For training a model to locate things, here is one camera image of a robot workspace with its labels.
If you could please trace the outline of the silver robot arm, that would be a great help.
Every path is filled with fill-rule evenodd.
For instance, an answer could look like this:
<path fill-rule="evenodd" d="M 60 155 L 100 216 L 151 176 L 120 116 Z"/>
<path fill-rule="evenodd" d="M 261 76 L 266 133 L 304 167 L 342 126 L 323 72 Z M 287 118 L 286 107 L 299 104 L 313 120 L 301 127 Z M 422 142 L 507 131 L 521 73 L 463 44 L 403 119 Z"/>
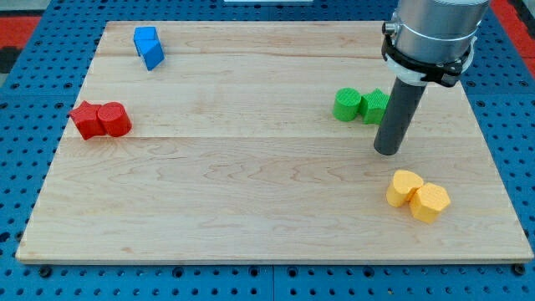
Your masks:
<path fill-rule="evenodd" d="M 401 82 L 453 87 L 474 58 L 489 0 L 399 0 L 382 25 L 381 54 Z"/>

